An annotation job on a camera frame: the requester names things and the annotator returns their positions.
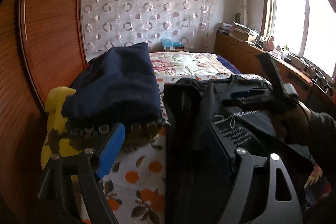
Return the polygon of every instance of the floral bedspread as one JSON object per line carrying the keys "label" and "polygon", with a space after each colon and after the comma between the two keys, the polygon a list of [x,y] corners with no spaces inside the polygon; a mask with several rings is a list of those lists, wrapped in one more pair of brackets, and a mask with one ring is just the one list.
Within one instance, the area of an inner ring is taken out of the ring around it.
{"label": "floral bedspread", "polygon": [[[217,60],[217,55],[215,54],[157,52],[150,53],[150,58],[161,93],[163,93],[165,84],[176,83],[183,77],[201,81],[228,78],[234,74]],[[241,76],[246,79],[265,80],[258,75]]]}
{"label": "floral bedspread", "polygon": [[189,52],[150,53],[150,58],[157,77],[166,76],[202,76],[233,74],[225,68],[215,54]]}

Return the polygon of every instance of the folded clothing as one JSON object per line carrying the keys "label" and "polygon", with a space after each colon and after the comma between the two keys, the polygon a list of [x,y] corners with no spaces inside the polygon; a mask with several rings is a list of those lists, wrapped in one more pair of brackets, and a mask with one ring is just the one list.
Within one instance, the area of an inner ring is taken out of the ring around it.
{"label": "folded clothing", "polygon": [[72,128],[115,122],[130,128],[160,119],[159,89],[146,43],[111,48],[95,58],[71,87],[76,93],[66,98],[62,115]]}

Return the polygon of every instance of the hand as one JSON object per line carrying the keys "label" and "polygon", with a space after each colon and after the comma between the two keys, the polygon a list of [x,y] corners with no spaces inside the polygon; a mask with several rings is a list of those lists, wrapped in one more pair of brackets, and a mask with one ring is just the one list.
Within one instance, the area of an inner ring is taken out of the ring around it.
{"label": "hand", "polygon": [[311,111],[305,104],[299,102],[295,109],[281,115],[268,114],[277,137],[286,138],[287,143],[309,145],[310,137],[308,124],[311,119]]}

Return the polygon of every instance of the wooden wardrobe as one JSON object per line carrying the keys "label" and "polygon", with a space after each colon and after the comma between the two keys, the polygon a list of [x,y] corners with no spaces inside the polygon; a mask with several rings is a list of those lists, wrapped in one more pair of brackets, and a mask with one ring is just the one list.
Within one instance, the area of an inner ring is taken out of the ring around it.
{"label": "wooden wardrobe", "polygon": [[80,0],[0,5],[0,218],[11,210],[26,223],[36,202],[47,134],[43,104],[50,89],[69,86],[86,66],[79,5]]}

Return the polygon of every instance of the window frame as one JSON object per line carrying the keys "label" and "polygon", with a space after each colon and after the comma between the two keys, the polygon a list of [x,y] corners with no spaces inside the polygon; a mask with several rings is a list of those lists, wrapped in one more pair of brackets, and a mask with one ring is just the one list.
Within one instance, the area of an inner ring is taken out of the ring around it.
{"label": "window frame", "polygon": [[[305,2],[306,2],[305,18],[304,18],[302,41],[301,41],[300,51],[298,54],[299,58],[303,57],[306,42],[307,42],[307,37],[308,37],[308,28],[309,28],[310,5],[309,5],[309,0],[305,0]],[[277,0],[264,0],[263,18],[262,18],[260,35],[265,38],[270,37],[270,34],[272,34],[274,31],[274,23],[275,23],[276,10],[277,10],[276,4],[277,4]],[[322,72],[327,81],[331,81],[332,78],[336,78],[336,64],[335,64],[332,76],[329,76],[323,70],[321,70],[317,65],[315,65],[313,62],[311,62],[310,60],[306,58],[305,60],[308,63],[312,64],[317,70]]]}

